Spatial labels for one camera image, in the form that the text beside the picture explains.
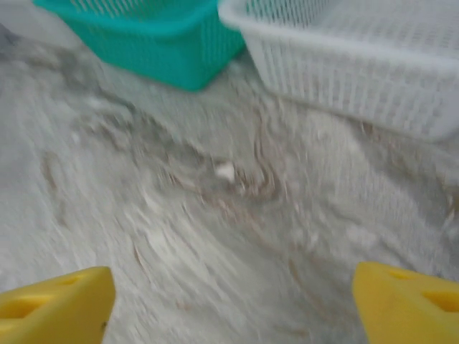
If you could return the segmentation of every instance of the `yellow object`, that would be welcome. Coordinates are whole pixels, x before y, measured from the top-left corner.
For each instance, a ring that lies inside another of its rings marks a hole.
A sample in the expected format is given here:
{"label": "yellow object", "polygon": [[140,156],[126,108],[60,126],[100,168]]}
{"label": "yellow object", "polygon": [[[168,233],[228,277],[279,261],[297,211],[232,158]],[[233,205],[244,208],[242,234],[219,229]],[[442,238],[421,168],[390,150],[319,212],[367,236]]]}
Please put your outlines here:
{"label": "yellow object", "polygon": [[363,262],[353,293],[371,344],[458,344],[459,284]]}
{"label": "yellow object", "polygon": [[0,294],[0,344],[100,344],[115,302],[93,267]]}

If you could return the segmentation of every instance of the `teal plastic basket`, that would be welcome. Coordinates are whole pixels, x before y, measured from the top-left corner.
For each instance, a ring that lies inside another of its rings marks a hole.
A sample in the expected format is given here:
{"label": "teal plastic basket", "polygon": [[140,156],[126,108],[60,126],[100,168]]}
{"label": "teal plastic basket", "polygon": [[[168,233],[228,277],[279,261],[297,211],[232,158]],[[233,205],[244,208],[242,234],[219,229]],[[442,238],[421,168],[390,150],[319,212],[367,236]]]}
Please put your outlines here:
{"label": "teal plastic basket", "polygon": [[244,47],[217,0],[35,0],[99,58],[185,90],[200,90]]}

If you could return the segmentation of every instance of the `yellow plastic part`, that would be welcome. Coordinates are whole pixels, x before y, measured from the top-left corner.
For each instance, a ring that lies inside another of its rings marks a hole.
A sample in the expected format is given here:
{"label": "yellow plastic part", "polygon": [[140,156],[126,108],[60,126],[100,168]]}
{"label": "yellow plastic part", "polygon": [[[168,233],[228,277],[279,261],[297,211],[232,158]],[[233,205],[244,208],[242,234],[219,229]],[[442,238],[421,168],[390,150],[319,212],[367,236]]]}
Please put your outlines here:
{"label": "yellow plastic part", "polygon": [[100,344],[115,302],[107,267],[0,294],[0,344]]}
{"label": "yellow plastic part", "polygon": [[360,263],[353,293],[371,344],[458,344],[459,284]]}

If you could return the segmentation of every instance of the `hole in yellow object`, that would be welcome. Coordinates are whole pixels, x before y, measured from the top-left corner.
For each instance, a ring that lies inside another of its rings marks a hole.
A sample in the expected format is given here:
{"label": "hole in yellow object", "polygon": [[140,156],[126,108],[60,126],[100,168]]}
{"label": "hole in yellow object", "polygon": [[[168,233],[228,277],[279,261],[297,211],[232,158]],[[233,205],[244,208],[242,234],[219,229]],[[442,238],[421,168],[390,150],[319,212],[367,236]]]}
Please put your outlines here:
{"label": "hole in yellow object", "polygon": [[0,305],[0,319],[22,319],[49,301],[50,297],[27,297]]}
{"label": "hole in yellow object", "polygon": [[459,292],[424,292],[422,296],[445,312],[459,312]]}
{"label": "hole in yellow object", "polygon": [[80,276],[73,276],[59,282],[60,285],[72,285],[80,280]]}
{"label": "hole in yellow object", "polygon": [[405,274],[403,271],[391,270],[389,271],[392,277],[395,277],[399,280],[411,280],[413,277]]}

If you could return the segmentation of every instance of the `concrete floor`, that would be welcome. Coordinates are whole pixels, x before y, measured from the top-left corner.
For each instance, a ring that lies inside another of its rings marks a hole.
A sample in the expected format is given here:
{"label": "concrete floor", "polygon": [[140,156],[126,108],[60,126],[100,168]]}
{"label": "concrete floor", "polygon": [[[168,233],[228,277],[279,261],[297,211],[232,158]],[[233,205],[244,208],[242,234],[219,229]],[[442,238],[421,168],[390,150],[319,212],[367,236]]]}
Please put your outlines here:
{"label": "concrete floor", "polygon": [[357,262],[459,280],[459,136],[277,99],[247,55],[189,95],[5,45],[0,185],[0,290],[110,266],[107,344],[365,343]]}

